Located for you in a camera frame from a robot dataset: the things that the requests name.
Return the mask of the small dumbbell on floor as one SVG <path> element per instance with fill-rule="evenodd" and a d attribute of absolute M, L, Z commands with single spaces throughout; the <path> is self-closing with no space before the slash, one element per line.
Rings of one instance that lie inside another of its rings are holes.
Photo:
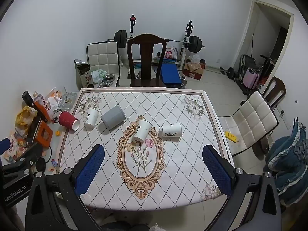
<path fill-rule="evenodd" d="M 224 68 L 220 67 L 220 73 L 223 74 L 223 75 L 226 75 L 231 80 L 234 79 L 235 71 L 234 71 L 233 67 L 230 67 L 228 69 L 224 69 Z"/>

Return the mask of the white padded chair right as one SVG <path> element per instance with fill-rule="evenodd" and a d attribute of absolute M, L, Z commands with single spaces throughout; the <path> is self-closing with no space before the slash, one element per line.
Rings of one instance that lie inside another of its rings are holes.
<path fill-rule="evenodd" d="M 251 148 L 274 130 L 279 122 L 267 101 L 254 92 L 231 116 L 218 118 L 222 129 L 236 136 L 236 142 L 227 140 L 232 156 Z"/>

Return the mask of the blue weight bench pad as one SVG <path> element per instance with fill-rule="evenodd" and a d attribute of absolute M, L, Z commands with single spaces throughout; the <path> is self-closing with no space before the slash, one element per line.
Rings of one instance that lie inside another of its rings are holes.
<path fill-rule="evenodd" d="M 161 80 L 166 86 L 177 86 L 181 84 L 181 78 L 176 64 L 162 64 Z"/>

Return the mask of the pink suitcase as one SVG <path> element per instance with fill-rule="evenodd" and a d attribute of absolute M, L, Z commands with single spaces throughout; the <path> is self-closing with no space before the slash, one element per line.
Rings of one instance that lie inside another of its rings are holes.
<path fill-rule="evenodd" d="M 254 69 L 248 68 L 243 78 L 243 84 L 247 88 L 253 89 L 256 86 L 258 79 L 259 74 Z"/>

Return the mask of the dark wooden chair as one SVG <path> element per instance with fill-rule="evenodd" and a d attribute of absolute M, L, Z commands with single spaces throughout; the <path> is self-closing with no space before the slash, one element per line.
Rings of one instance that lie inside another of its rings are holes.
<path fill-rule="evenodd" d="M 262 95 L 271 109 L 274 110 L 280 101 L 285 97 L 286 92 L 287 90 L 284 82 L 273 76 Z"/>
<path fill-rule="evenodd" d="M 127 44 L 127 56 L 131 73 L 130 87 L 165 87 L 166 85 L 160 79 L 160 74 L 161 74 L 161 67 L 164 55 L 166 53 L 167 44 L 166 43 L 162 44 L 162 51 L 157 65 L 157 73 L 155 78 L 151 78 L 152 54 L 153 54 L 154 44 L 152 43 L 136 44 L 139 46 L 141 55 L 141 77 L 139 79 L 136 79 L 135 77 L 133 55 L 131 51 L 131 47 L 133 44 L 135 43 L 133 43 L 132 41 L 129 41 Z"/>

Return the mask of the colourful floral paper bag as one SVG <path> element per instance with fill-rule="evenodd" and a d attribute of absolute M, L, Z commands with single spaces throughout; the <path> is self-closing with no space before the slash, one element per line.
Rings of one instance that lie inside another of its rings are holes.
<path fill-rule="evenodd" d="M 5 151 L 3 157 L 6 161 L 12 163 L 27 150 L 27 143 L 14 131 L 10 133 L 9 140 L 10 147 L 7 151 Z"/>

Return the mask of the barbell with black plates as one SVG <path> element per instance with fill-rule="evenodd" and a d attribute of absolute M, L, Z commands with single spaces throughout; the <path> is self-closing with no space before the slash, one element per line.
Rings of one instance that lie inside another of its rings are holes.
<path fill-rule="evenodd" d="M 154 45 L 156 44 L 165 44 L 167 38 L 161 38 L 157 35 L 153 34 L 141 34 L 136 37 L 133 37 L 132 39 L 129 39 L 127 36 L 126 30 L 119 30 L 115 32 L 113 39 L 108 39 L 108 41 L 116 41 L 120 48 L 125 48 L 129 41 L 132 41 L 135 44 L 141 44 L 141 43 L 152 43 Z M 191 43 L 188 46 L 188 51 L 192 53 L 198 53 L 201 51 L 202 48 L 205 48 L 203 45 L 202 40 L 197 36 L 191 36 L 189 39 L 189 42 Z"/>

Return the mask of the brown printed cardboard box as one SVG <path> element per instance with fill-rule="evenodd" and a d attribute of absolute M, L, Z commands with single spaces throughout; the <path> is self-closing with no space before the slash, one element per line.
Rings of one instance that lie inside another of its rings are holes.
<path fill-rule="evenodd" d="M 83 88 L 94 88 L 90 65 L 79 59 L 74 59 L 74 64 L 81 81 L 81 86 Z"/>

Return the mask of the orange box with window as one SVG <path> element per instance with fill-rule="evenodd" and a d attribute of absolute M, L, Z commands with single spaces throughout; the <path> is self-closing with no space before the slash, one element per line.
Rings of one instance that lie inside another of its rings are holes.
<path fill-rule="evenodd" d="M 51 144 L 53 130 L 45 123 L 40 121 L 33 137 L 34 143 L 39 143 L 43 148 L 48 149 Z"/>

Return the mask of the white barbell rack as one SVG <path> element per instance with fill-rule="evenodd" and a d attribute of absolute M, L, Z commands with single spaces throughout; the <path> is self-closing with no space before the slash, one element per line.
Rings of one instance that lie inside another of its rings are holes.
<path fill-rule="evenodd" d="M 135 23 L 136 23 L 136 17 L 135 17 L 134 14 L 132 14 L 131 17 L 130 17 L 130 24 L 131 25 L 130 25 L 130 37 L 129 37 L 129 39 L 132 39 L 133 36 L 134 36 Z M 192 21 L 190 20 L 189 23 L 187 24 L 186 28 L 185 28 L 184 40 L 182 40 L 182 41 L 166 39 L 167 42 L 182 43 L 180 53 L 178 54 L 177 61 L 175 62 L 177 64 L 178 70 L 181 70 L 184 67 L 186 52 L 188 50 L 188 46 L 191 44 L 189 42 L 189 39 L 192 35 L 193 27 L 194 26 L 192 25 Z"/>

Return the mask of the green white plastic bag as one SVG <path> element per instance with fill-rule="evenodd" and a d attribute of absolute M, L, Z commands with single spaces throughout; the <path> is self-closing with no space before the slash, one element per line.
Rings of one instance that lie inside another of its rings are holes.
<path fill-rule="evenodd" d="M 106 75 L 107 72 L 100 68 L 91 72 L 92 81 L 94 84 L 99 84 Z"/>

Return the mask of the blue denim clothing pile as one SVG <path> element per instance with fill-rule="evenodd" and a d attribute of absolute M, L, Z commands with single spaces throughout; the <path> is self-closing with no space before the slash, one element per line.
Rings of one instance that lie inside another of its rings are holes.
<path fill-rule="evenodd" d="M 297 118 L 291 134 L 272 143 L 265 161 L 282 205 L 289 207 L 307 194 L 307 134 Z"/>

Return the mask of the white padded chair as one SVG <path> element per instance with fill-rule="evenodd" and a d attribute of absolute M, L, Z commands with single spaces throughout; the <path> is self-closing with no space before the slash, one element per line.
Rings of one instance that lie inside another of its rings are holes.
<path fill-rule="evenodd" d="M 120 55 L 116 41 L 104 41 L 90 43 L 87 45 L 87 63 L 90 65 L 91 72 L 103 69 L 108 75 L 114 75 L 115 79 L 111 82 L 112 87 L 118 87 L 120 82 Z"/>
<path fill-rule="evenodd" d="M 254 92 L 231 116 L 218 118 L 222 129 L 236 136 L 236 142 L 227 140 L 232 156 L 251 148 L 274 130 L 279 122 L 267 101 Z"/>

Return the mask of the open cardboard box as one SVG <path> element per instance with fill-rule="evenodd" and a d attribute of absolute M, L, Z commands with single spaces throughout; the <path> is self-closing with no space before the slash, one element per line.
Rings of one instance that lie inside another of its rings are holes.
<path fill-rule="evenodd" d="M 196 79 L 196 80 L 201 80 L 203 72 L 205 70 L 205 63 L 192 63 L 192 62 L 187 62 L 184 65 L 183 68 L 183 74 L 187 77 Z"/>

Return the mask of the white paper cup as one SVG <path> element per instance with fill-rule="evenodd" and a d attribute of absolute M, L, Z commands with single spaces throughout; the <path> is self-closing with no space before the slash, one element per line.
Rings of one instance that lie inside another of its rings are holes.
<path fill-rule="evenodd" d="M 99 111 L 94 108 L 88 108 L 85 114 L 85 126 L 87 128 L 94 128 L 99 116 Z"/>
<path fill-rule="evenodd" d="M 162 126 L 163 137 L 182 137 L 181 123 L 166 124 Z"/>
<path fill-rule="evenodd" d="M 144 142 L 151 128 L 152 128 L 152 123 L 150 123 L 145 119 L 140 119 L 136 126 L 134 140 L 138 142 Z"/>

